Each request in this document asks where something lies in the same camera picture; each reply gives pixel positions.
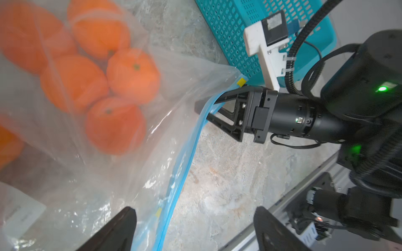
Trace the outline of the aluminium mounting rail frame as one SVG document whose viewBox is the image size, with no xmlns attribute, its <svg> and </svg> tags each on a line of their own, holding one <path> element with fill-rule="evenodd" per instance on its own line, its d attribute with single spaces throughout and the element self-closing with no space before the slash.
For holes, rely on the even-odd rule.
<svg viewBox="0 0 402 251">
<path fill-rule="evenodd" d="M 347 172 L 336 164 L 337 153 L 331 156 L 328 160 L 317 167 L 309 176 L 303 179 L 295 188 L 284 195 L 269 211 L 278 218 L 281 223 L 286 223 L 289 219 L 286 213 L 286 207 L 296 200 L 296 197 L 302 193 L 302 190 L 307 188 L 315 181 L 323 178 L 323 174 L 328 172 L 332 178 L 335 178 L 335 187 L 343 188 L 340 185 L 340 180 L 347 176 Z M 257 251 L 259 249 L 256 238 L 256 233 L 253 225 L 249 225 L 230 242 L 220 248 L 221 251 Z"/>
</svg>

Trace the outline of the teal plastic perforated basket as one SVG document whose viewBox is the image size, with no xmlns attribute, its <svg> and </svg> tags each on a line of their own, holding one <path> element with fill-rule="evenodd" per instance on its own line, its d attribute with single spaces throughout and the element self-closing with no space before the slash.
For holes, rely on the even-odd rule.
<svg viewBox="0 0 402 251">
<path fill-rule="evenodd" d="M 335 48 L 328 17 L 310 33 L 296 56 L 288 56 L 296 34 L 323 5 L 322 1 L 197 1 L 226 59 L 246 77 L 246 84 L 274 90 L 285 86 L 286 61 L 293 60 L 293 79 Z"/>
</svg>

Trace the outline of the clear zip-top bag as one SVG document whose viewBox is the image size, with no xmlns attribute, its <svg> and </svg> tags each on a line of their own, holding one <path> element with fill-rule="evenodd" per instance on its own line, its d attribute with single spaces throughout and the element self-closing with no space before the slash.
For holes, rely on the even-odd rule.
<svg viewBox="0 0 402 251">
<path fill-rule="evenodd" d="M 15 123 L 1 115 L 1 127 L 22 141 Z M 46 205 L 40 201 L 39 181 L 35 177 L 40 153 L 25 142 L 20 156 L 1 169 L 1 250 L 35 250 L 39 245 L 41 221 Z"/>
<path fill-rule="evenodd" d="M 147 251 L 235 67 L 117 1 L 1 1 L 1 250 Z"/>
</svg>

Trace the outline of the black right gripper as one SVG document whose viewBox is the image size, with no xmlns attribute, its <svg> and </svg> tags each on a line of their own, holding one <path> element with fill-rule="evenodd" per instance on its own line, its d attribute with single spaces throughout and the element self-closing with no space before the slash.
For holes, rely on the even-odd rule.
<svg viewBox="0 0 402 251">
<path fill-rule="evenodd" d="M 293 94 L 270 91 L 260 86 L 245 86 L 224 93 L 201 98 L 195 102 L 194 111 L 201 114 L 206 107 L 207 120 L 224 133 L 241 142 L 245 132 L 245 112 L 229 111 L 224 103 L 234 100 L 238 95 L 247 93 L 251 98 L 250 122 L 246 132 L 254 134 L 254 142 L 263 144 L 269 133 L 287 137 L 307 137 L 317 116 L 317 105 L 308 98 Z M 223 115 L 233 124 L 218 118 Z"/>
</svg>

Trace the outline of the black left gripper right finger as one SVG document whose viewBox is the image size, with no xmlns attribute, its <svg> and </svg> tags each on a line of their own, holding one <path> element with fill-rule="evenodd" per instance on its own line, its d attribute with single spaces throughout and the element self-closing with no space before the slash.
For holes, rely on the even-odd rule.
<svg viewBox="0 0 402 251">
<path fill-rule="evenodd" d="M 256 208 L 253 224 L 260 251 L 310 251 L 266 208 Z"/>
</svg>

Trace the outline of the orange fruit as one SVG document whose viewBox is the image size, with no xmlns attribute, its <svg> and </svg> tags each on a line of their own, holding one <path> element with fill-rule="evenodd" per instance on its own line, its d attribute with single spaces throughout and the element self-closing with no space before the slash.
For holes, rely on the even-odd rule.
<svg viewBox="0 0 402 251">
<path fill-rule="evenodd" d="M 43 7 L 25 1 L 1 4 L 1 52 L 32 74 L 41 74 L 48 59 L 78 53 L 64 23 Z"/>
<path fill-rule="evenodd" d="M 1 127 L 1 169 L 16 160 L 22 153 L 25 142 Z"/>
<path fill-rule="evenodd" d="M 96 102 L 85 121 L 90 142 L 101 152 L 111 155 L 123 155 L 140 147 L 146 130 L 147 122 L 141 109 L 120 97 Z"/>
<path fill-rule="evenodd" d="M 114 1 L 71 1 L 67 14 L 76 41 L 90 56 L 106 60 L 130 47 L 129 28 Z"/>
<path fill-rule="evenodd" d="M 87 57 L 67 55 L 54 60 L 40 75 L 48 100 L 66 113 L 82 114 L 110 89 L 104 72 Z"/>
<path fill-rule="evenodd" d="M 117 51 L 108 60 L 106 75 L 114 94 L 138 105 L 154 100 L 161 84 L 153 58 L 139 48 Z"/>
</svg>

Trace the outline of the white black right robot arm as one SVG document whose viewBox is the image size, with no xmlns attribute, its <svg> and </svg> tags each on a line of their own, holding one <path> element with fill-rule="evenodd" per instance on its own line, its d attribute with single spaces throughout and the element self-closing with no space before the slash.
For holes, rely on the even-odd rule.
<svg viewBox="0 0 402 251">
<path fill-rule="evenodd" d="M 247 2 L 253 24 L 247 26 L 234 1 L 200 4 L 231 61 L 254 63 L 264 86 L 241 85 L 195 111 L 236 141 L 244 134 L 256 143 L 297 137 L 312 140 L 304 149 L 340 144 L 337 164 L 349 170 L 353 187 L 331 187 L 329 173 L 285 204 L 289 221 L 281 223 L 258 207 L 253 225 L 262 251 L 307 251 L 332 230 L 346 230 L 372 241 L 396 244 L 399 221 L 390 213 L 402 197 L 402 32 L 379 31 L 361 44 L 323 55 L 294 84 L 297 54 L 318 25 L 339 4 L 326 1 L 267 1 L 261 18 Z"/>
</svg>

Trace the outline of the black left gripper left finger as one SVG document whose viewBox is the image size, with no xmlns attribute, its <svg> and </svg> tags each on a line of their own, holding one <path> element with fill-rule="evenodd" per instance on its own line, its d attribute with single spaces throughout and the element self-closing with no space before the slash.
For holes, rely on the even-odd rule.
<svg viewBox="0 0 402 251">
<path fill-rule="evenodd" d="M 123 208 L 77 251 L 130 251 L 137 226 L 137 214 Z"/>
</svg>

